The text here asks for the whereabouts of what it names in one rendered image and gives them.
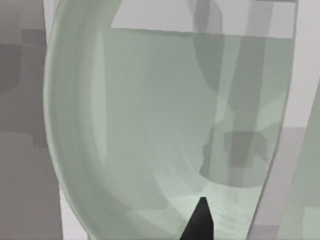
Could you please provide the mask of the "pale green glass bowl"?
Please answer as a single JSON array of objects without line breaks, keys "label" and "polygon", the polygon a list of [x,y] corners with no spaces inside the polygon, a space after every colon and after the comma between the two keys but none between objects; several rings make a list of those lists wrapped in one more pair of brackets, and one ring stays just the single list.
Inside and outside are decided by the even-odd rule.
[{"label": "pale green glass bowl", "polygon": [[89,240],[248,240],[278,148],[297,0],[59,0],[44,116]]}]

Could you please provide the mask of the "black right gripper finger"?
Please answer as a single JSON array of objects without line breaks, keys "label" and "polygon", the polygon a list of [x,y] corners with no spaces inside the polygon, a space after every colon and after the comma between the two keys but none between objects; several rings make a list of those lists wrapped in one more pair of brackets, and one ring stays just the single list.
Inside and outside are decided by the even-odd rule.
[{"label": "black right gripper finger", "polygon": [[200,197],[179,240],[215,240],[214,220],[206,197]]}]

